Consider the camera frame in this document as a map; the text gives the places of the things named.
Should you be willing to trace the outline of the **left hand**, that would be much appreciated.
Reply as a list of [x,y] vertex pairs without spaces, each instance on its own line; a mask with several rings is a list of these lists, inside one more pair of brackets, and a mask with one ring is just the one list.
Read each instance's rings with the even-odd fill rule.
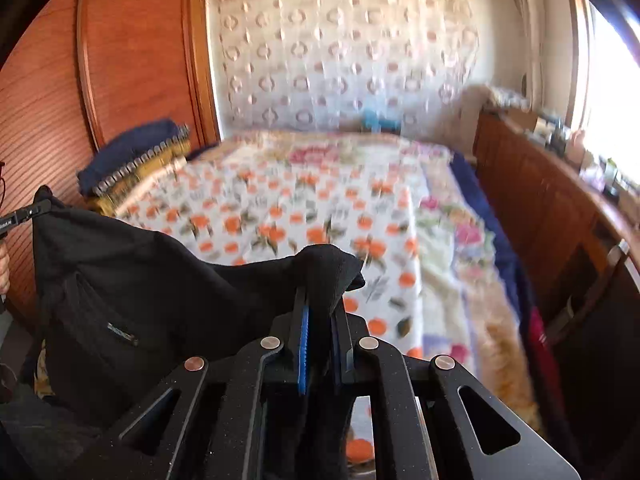
[[0,295],[5,295],[10,288],[10,256],[6,243],[0,242]]

